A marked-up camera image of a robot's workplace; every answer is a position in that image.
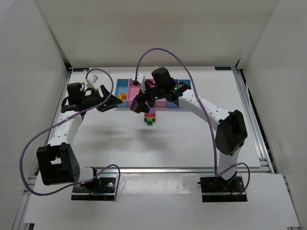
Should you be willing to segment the yellow lego brick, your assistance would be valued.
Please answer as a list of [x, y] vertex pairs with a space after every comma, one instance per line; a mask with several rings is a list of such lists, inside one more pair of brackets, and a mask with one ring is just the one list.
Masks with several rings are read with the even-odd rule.
[[118, 98], [122, 101], [125, 101], [127, 99], [127, 94], [124, 92], [121, 92], [118, 96]]

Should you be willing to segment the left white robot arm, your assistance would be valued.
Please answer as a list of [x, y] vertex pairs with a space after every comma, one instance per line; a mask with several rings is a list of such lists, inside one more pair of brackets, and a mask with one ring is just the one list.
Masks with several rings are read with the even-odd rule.
[[105, 112], [116, 108], [122, 100], [110, 94], [104, 85], [100, 89], [85, 89], [80, 82], [71, 83], [67, 93], [61, 105], [62, 124], [47, 145], [36, 152], [42, 181], [44, 185], [89, 183], [90, 188], [95, 188], [98, 186], [96, 168], [80, 166], [71, 145], [86, 109], [95, 107], [99, 112]]

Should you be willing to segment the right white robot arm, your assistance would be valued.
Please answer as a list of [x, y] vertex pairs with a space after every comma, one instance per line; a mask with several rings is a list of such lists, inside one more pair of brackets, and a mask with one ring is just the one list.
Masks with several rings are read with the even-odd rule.
[[141, 74], [133, 75], [133, 84], [141, 88], [130, 109], [136, 113], [148, 113], [157, 100], [166, 99], [207, 122], [213, 136], [215, 190], [226, 190], [236, 178], [238, 154], [248, 136], [243, 114], [207, 101], [196, 93], [193, 82], [176, 82], [164, 67], [154, 70], [152, 77], [153, 81], [150, 81]]

